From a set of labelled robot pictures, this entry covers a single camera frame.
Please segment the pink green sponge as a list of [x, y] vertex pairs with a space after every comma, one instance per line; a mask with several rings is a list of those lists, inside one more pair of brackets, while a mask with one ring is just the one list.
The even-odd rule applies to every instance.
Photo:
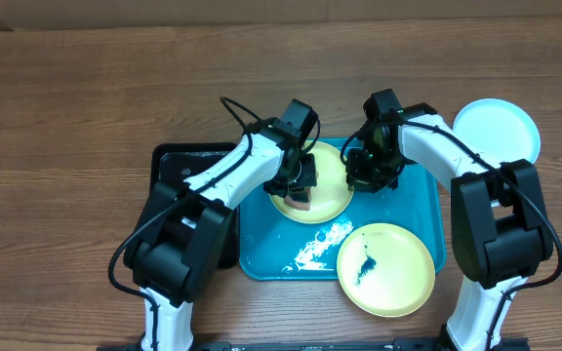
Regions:
[[309, 211], [311, 208], [311, 195], [309, 191], [291, 192], [284, 198], [284, 203], [297, 211]]

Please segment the light blue plate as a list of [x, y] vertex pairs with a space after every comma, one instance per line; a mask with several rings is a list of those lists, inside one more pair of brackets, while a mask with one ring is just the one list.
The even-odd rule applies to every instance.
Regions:
[[467, 144], [500, 161], [520, 159], [535, 164], [541, 152], [537, 125], [518, 105], [498, 98], [482, 98], [457, 115], [454, 132]]

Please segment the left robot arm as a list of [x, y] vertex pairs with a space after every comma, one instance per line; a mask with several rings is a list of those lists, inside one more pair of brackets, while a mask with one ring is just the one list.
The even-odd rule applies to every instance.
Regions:
[[108, 275], [117, 290], [144, 300], [145, 331], [135, 350], [187, 350], [193, 302], [218, 269], [234, 211], [258, 187], [306, 211], [317, 183], [310, 132], [317, 113], [292, 100], [281, 117], [243, 124], [239, 144], [213, 166], [175, 186], [156, 182], [134, 232], [108, 266], [122, 260], [135, 286]]

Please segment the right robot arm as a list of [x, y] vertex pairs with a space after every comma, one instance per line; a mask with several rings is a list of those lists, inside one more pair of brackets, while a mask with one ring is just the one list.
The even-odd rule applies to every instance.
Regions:
[[536, 167], [494, 161], [465, 144], [430, 105], [404, 107], [383, 90], [363, 104], [354, 133], [359, 149], [341, 150], [348, 185], [375, 193], [396, 188], [405, 166], [423, 166], [451, 196], [452, 248], [464, 275], [455, 312], [438, 336], [397, 338], [397, 350], [522, 350], [526, 338], [502, 338], [515, 295], [562, 273], [562, 244], [547, 218]]

